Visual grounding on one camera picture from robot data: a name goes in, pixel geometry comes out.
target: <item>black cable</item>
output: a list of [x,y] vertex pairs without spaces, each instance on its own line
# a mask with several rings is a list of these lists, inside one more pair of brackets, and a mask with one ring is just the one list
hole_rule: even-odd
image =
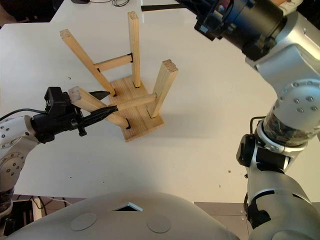
[[67,203],[65,202],[66,199],[63,197],[62,200],[64,200],[63,203],[64,203],[64,207],[66,208],[67,207]]
[[47,216],[47,209],[46,209],[46,205],[44,204],[44,201],[42,201],[41,197],[38,196],[38,198],[40,199],[40,203],[43,206],[43,210],[44,210],[44,215]]
[[6,119],[7,117],[9,117],[13,114],[19,113],[19,112],[34,112],[34,113],[38,113],[38,114],[45,114],[46,113],[45,111],[36,110],[36,109],[32,109],[32,108],[22,108],[22,109],[15,110],[15,111],[12,111],[12,112],[4,115],[3,117],[0,118],[0,122],[2,120]]
[[48,201],[46,204],[44,204],[44,201],[42,200],[42,198],[40,196],[37,196],[40,200],[40,203],[42,205],[42,207],[39,207],[39,205],[37,204],[37,202],[35,201],[34,199],[34,196],[31,196],[30,197],[30,200],[32,200],[34,202],[34,204],[36,205],[36,208],[39,209],[39,210],[44,210],[44,214],[47,216],[47,209],[46,209],[46,206],[51,203],[53,200],[51,199],[50,201]]
[[112,5],[115,6],[115,7],[123,7],[125,5],[127,5],[129,3],[130,0],[126,0],[125,2],[123,3],[118,3],[118,0],[112,0]]
[[90,3],[110,3],[110,2],[112,2],[112,5],[115,6],[115,7],[123,7],[123,6],[127,5],[130,2],[130,0],[125,0],[122,3],[118,3],[118,1],[119,0],[90,1]]
[[266,116],[255,116],[255,117],[251,118],[251,120],[250,120],[250,134],[254,133],[254,130],[253,130],[254,120],[256,120],[256,119],[264,119],[265,117]]
[[109,1],[90,1],[90,3],[110,3],[112,0]]

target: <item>bolt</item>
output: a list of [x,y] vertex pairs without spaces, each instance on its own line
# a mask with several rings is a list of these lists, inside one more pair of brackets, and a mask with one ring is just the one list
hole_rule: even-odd
[[312,96],[307,96],[305,98],[308,102],[313,102],[314,101],[314,98]]

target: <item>wire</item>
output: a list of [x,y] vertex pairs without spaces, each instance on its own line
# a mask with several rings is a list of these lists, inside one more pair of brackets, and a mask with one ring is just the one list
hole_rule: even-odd
[[66,199],[63,197],[63,198],[62,198],[62,200],[64,200],[64,202],[63,202],[63,203],[64,203],[64,207],[66,208],[66,207],[67,207],[67,203],[65,202],[65,201],[66,201]]
[[254,130],[253,130],[254,120],[256,120],[256,119],[264,119],[265,117],[266,116],[255,116],[255,117],[251,118],[251,120],[250,120],[250,134],[254,133]]
[[42,207],[39,207],[39,205],[37,204],[37,202],[36,202],[35,199],[34,199],[34,196],[31,196],[31,197],[30,197],[30,200],[32,200],[32,201],[34,202],[34,204],[36,205],[36,208],[37,208],[37,209],[39,209],[39,210],[42,210],[42,209],[43,209],[43,210],[44,210],[44,214],[47,216],[46,206],[47,206],[49,203],[51,203],[53,200],[51,200],[51,201],[47,202],[46,204],[44,204],[44,201],[42,201],[42,198],[41,198],[40,196],[37,196],[37,197],[39,198]]
[[2,120],[6,119],[7,117],[9,117],[13,114],[19,113],[19,112],[34,112],[34,113],[38,113],[38,114],[45,114],[46,113],[45,111],[36,110],[36,109],[32,109],[32,108],[22,108],[22,109],[15,110],[15,111],[12,111],[12,112],[4,115],[3,117],[0,118],[0,122]]
[[72,203],[70,203],[70,202],[68,202],[67,200],[65,200],[64,197],[63,197],[63,200],[56,199],[56,198],[49,197],[49,196],[47,196],[47,198],[48,198],[48,199],[51,199],[51,200],[53,200],[53,201],[64,202],[64,203],[67,203],[67,204],[69,204],[69,205],[72,205]]
[[130,0],[124,0],[122,3],[118,3],[119,0],[108,0],[108,1],[90,1],[90,3],[110,3],[112,2],[112,5],[115,7],[123,7],[127,5]]
[[110,3],[112,0],[109,1],[90,1],[90,3]]
[[118,0],[112,0],[112,5],[115,7],[123,7],[129,3],[130,0],[126,0],[123,3],[118,4]]

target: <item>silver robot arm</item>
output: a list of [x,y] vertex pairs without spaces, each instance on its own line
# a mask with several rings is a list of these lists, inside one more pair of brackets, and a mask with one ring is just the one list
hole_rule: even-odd
[[268,0],[177,0],[197,15],[195,29],[225,38],[273,87],[277,100],[237,160],[248,177],[251,240],[320,239],[320,215],[285,171],[320,131],[320,32],[298,12],[283,17]]
[[259,122],[250,163],[244,164],[247,216],[254,227],[250,239],[320,239],[317,210],[284,174],[320,130],[320,31],[293,12],[275,41],[266,56],[246,59],[278,97]]

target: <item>white table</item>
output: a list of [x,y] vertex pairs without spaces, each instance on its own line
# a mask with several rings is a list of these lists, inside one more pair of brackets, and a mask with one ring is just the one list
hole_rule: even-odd
[[[126,26],[90,21],[5,25],[0,114],[44,109],[49,86],[103,90],[59,31],[68,28],[99,62],[129,53]],[[243,201],[247,180],[235,157],[239,142],[249,132],[250,118],[266,114],[276,94],[245,64],[240,50],[225,40],[210,42],[191,23],[140,28],[141,79],[147,90],[153,89],[161,61],[172,59],[179,68],[161,110],[165,126],[129,143],[105,121],[88,127],[85,137],[76,131],[59,134],[29,154],[17,194],[87,198],[160,191],[189,201]],[[105,73],[110,81],[130,74],[129,65]],[[318,149],[318,139],[312,140],[288,171],[314,202],[320,202]]]

